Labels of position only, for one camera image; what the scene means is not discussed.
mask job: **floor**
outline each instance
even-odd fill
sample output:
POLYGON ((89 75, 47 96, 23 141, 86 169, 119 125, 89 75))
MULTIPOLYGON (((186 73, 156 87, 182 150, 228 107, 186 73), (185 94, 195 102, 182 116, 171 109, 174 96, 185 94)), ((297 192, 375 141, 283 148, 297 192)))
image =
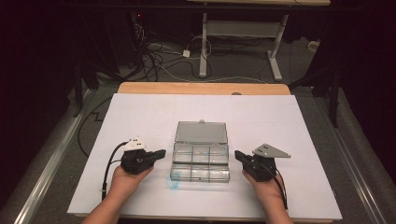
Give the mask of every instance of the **floor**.
MULTIPOLYGON (((197 74, 199 66, 197 60, 172 61, 179 57, 176 52, 182 52, 181 46, 174 43, 153 45, 153 48, 163 45, 162 50, 167 51, 160 53, 163 61, 172 61, 163 63, 163 70, 157 74, 158 81, 210 80, 275 83, 264 53, 271 48, 272 40, 235 39, 232 45, 228 40, 214 41, 217 42, 213 44, 211 56, 208 58, 211 67, 209 79, 192 76, 191 68, 194 74, 197 74)), ((306 49, 307 44, 306 39, 292 44, 282 43, 276 56, 283 76, 280 83, 289 84, 304 76, 315 55, 306 49)), ((199 53, 193 53, 191 57, 199 57, 199 53)), ((126 74, 129 70, 128 66, 123 66, 121 73, 126 74)), ((151 81, 156 75, 153 71, 150 72, 151 78, 140 78, 144 76, 141 72, 133 79, 151 81)), ((21 183, 1 211, 0 223, 80 223, 82 221, 82 217, 66 214, 87 161, 81 148, 89 154, 100 130, 101 120, 106 115, 109 103, 106 99, 117 92, 120 85, 108 80, 103 74, 98 76, 101 82, 100 87, 97 91, 86 91, 85 107, 78 118, 73 118, 76 107, 73 104, 73 94, 70 94, 72 102, 70 109, 53 131, 46 145, 36 155, 21 183), (53 165, 54 172, 48 180, 50 185, 42 191, 41 200, 35 202, 37 208, 33 209, 34 212, 29 220, 18 218, 37 180, 46 170, 49 161, 53 159, 54 152, 59 148, 64 149, 64 154, 58 158, 59 162, 53 165)), ((342 90, 340 90, 338 108, 338 129, 334 129, 328 120, 326 97, 314 98, 310 88, 307 87, 296 88, 292 90, 292 94, 297 98, 306 126, 343 215, 342 220, 334 223, 390 223, 396 220, 394 184, 365 139, 342 90)), ((166 222, 139 220, 138 223, 166 222)))

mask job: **white tabletop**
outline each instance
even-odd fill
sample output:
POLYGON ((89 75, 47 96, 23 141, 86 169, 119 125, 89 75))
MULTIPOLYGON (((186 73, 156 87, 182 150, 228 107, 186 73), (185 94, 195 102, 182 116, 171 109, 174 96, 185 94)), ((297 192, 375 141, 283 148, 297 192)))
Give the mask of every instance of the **white tabletop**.
MULTIPOLYGON (((68 213, 86 215, 101 202, 108 158, 121 142, 140 136, 147 151, 166 149, 155 169, 124 206, 127 217, 247 219, 264 218, 253 188, 233 152, 263 143, 291 155, 276 159, 285 179, 290 217, 337 220, 341 213, 294 96, 115 94, 68 213), (230 149, 229 183, 170 180, 179 121, 225 122, 230 149)), ((116 165, 109 172, 107 183, 116 165)))

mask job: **person's left hand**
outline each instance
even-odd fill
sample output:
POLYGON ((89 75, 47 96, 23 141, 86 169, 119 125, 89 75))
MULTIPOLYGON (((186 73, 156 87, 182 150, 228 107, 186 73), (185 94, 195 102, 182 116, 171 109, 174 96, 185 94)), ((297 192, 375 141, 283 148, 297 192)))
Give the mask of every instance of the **person's left hand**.
POLYGON ((111 187, 107 197, 112 197, 120 203, 125 203, 137 190, 140 181, 153 169, 154 167, 150 167, 138 175, 131 175, 125 172, 121 166, 118 166, 113 173, 111 187))

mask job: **white plug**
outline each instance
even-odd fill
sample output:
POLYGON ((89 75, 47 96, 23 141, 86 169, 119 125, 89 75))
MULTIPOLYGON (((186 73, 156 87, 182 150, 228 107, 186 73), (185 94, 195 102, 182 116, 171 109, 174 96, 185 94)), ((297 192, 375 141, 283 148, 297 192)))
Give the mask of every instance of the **white plug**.
POLYGON ((190 58, 190 51, 187 49, 183 50, 183 57, 190 58))
POLYGON ((136 150, 136 149, 143 149, 146 148, 146 145, 143 143, 143 141, 140 139, 140 137, 136 137, 129 141, 125 146, 121 148, 122 151, 131 151, 131 150, 136 150))

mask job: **gray carpet floor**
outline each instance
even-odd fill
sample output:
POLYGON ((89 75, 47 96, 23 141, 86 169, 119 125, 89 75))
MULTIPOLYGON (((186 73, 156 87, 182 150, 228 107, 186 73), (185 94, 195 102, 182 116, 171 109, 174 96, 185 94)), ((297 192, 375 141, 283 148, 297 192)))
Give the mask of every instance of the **gray carpet floor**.
MULTIPOLYGON (((229 52, 229 48, 213 48, 212 55, 209 56, 212 76, 208 80, 227 78, 218 82, 251 82, 258 81, 275 83, 272 77, 271 69, 268 65, 264 51, 272 46, 270 40, 265 39, 259 45, 254 47, 242 46, 229 52)), ((283 76, 281 83, 289 84, 304 76, 314 53, 306 50, 307 40, 302 39, 293 44, 283 43, 277 54, 277 61, 283 76)), ((181 52, 183 48, 178 45, 167 43, 170 51, 181 52)), ((172 60, 177 55, 162 54, 166 60, 172 60)), ((195 74, 197 74, 198 61, 183 60, 192 63, 195 74)), ((167 72, 161 71, 158 76, 159 81, 182 81, 187 79, 199 80, 191 75, 191 66, 188 63, 175 64, 166 69, 167 72)), ((123 73, 128 72, 126 66, 122 67, 123 73)), ((95 92, 93 99, 87 111, 91 111, 97 105, 101 104, 106 98, 117 92, 119 83, 103 78, 99 75, 101 85, 95 92)), ((312 137, 313 143, 317 149, 320 161, 324 167, 327 177, 329 178, 336 201, 340 207, 343 219, 335 223, 375 223, 372 215, 368 212, 367 206, 362 202, 361 194, 357 184, 353 181, 352 174, 348 170, 348 164, 343 159, 343 153, 340 149, 340 141, 334 136, 334 128, 329 124, 326 114, 323 113, 323 106, 326 106, 326 98, 314 98, 310 88, 296 88, 292 91, 297 98, 298 104, 304 116, 308 131, 312 137)), ((370 188, 372 197, 375 198, 381 215, 385 220, 379 220, 377 223, 396 220, 395 203, 396 189, 389 178, 387 172, 382 167, 379 159, 374 154, 367 139, 361 131, 359 123, 353 117, 350 111, 347 98, 340 91, 338 109, 338 124, 336 129, 343 137, 343 143, 349 149, 349 153, 354 158, 357 167, 361 171, 361 177, 370 188)), ((89 116, 87 121, 81 127, 80 139, 81 145, 86 152, 90 152, 96 135, 98 134, 102 122, 100 119, 106 115, 109 101, 95 110, 98 112, 98 119, 95 116, 89 116)), ((70 110, 64 115, 49 141, 43 146, 42 150, 36 155, 34 161, 26 171, 21 183, 15 189, 7 205, 0 213, 0 223, 14 223, 19 212, 21 211, 27 197, 31 193, 35 182, 41 175, 47 161, 49 160, 53 149, 59 143, 65 130, 70 124, 70 118, 73 114, 73 104, 70 110)), ((70 141, 67 152, 63 161, 53 178, 51 185, 43 201, 38 207, 31 223, 80 223, 81 217, 75 217, 66 214, 68 205, 74 194, 79 178, 84 169, 87 158, 83 155, 78 145, 77 134, 75 133, 70 141)), ((138 220, 133 223, 168 223, 167 221, 138 220)), ((187 221, 172 221, 169 223, 188 223, 187 221)))

